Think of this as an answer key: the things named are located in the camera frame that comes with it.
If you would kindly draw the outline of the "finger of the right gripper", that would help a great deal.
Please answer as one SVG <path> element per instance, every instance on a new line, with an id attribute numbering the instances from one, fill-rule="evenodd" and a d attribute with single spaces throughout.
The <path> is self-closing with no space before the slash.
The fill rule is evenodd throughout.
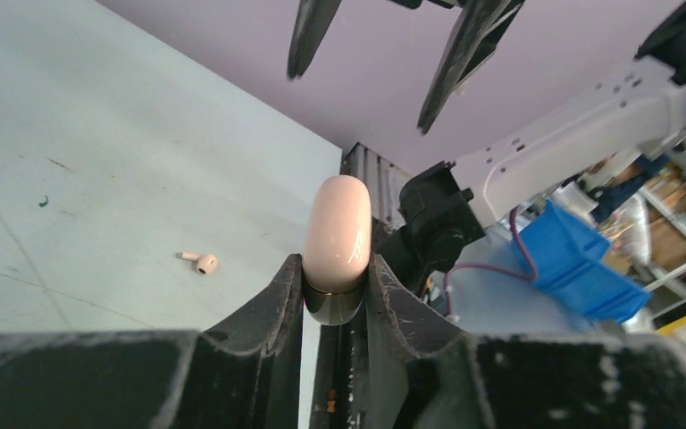
<path id="1" fill-rule="evenodd" d="M 289 80 L 300 79 L 322 43 L 341 0 L 300 0 L 287 60 Z"/>
<path id="2" fill-rule="evenodd" d="M 439 66 L 422 104 L 417 128 L 427 134 L 456 88 L 493 56 L 522 1 L 476 0 L 461 4 Z"/>

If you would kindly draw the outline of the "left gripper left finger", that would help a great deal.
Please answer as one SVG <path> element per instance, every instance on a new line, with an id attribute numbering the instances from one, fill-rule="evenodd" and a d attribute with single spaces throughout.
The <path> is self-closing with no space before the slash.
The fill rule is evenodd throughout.
<path id="1" fill-rule="evenodd" d="M 0 334 L 0 428 L 294 428 L 300 255 L 205 331 Z"/>

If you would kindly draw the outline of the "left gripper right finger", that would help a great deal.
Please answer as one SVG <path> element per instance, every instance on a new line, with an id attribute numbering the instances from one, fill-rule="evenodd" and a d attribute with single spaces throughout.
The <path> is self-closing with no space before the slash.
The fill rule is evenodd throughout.
<path id="1" fill-rule="evenodd" d="M 686 348 L 663 335 L 466 332 L 374 256 L 371 428 L 686 428 Z"/>

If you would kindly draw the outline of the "beige earbud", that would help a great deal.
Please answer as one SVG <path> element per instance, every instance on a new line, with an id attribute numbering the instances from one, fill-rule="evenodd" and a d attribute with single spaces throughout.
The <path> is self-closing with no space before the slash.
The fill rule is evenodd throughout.
<path id="1" fill-rule="evenodd" d="M 202 275 L 207 275 L 214 271 L 218 265 L 218 259 L 212 254 L 198 254 L 194 252 L 181 251 L 177 253 L 177 258 L 189 261 L 195 271 Z"/>

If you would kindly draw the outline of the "beige earbud charging case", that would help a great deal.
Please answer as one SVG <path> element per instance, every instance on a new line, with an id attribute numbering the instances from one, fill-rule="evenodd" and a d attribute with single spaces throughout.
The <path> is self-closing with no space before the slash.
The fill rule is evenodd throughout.
<path id="1" fill-rule="evenodd" d="M 302 252 L 305 305 L 320 324 L 340 326 L 356 315 L 371 240 L 368 189 L 353 176 L 330 177 L 314 198 Z"/>

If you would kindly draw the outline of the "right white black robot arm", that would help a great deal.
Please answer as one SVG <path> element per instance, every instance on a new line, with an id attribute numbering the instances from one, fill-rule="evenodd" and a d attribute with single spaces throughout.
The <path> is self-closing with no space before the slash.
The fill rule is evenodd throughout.
<path id="1" fill-rule="evenodd" d="M 403 286 L 420 293 L 431 273 L 450 270 L 466 245 L 526 198 L 610 155 L 684 130 L 686 2 L 623 68 L 570 104 L 411 179 L 399 195 L 405 223 L 378 254 Z"/>

